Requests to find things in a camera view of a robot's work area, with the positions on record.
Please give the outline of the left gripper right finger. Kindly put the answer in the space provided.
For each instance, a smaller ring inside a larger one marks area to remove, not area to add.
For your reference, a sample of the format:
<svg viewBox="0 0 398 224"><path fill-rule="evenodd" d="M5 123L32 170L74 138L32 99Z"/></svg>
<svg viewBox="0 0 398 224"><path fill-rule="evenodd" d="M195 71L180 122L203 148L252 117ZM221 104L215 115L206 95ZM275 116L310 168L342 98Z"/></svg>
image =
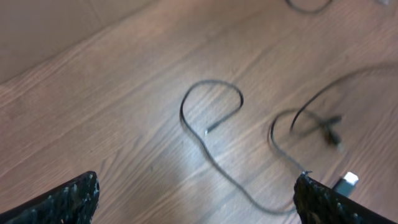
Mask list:
<svg viewBox="0 0 398 224"><path fill-rule="evenodd" d="M303 172L294 185L294 204L306 224L395 224L394 221L352 201L354 186L340 179L331 189Z"/></svg>

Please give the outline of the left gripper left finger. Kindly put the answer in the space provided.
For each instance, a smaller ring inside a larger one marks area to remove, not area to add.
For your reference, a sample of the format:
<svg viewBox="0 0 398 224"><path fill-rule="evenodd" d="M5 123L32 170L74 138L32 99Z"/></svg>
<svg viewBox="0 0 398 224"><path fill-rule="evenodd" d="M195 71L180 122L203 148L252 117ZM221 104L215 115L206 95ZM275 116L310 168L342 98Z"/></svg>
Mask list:
<svg viewBox="0 0 398 224"><path fill-rule="evenodd" d="M97 174L88 171L2 213L1 223L91 223L99 197Z"/></svg>

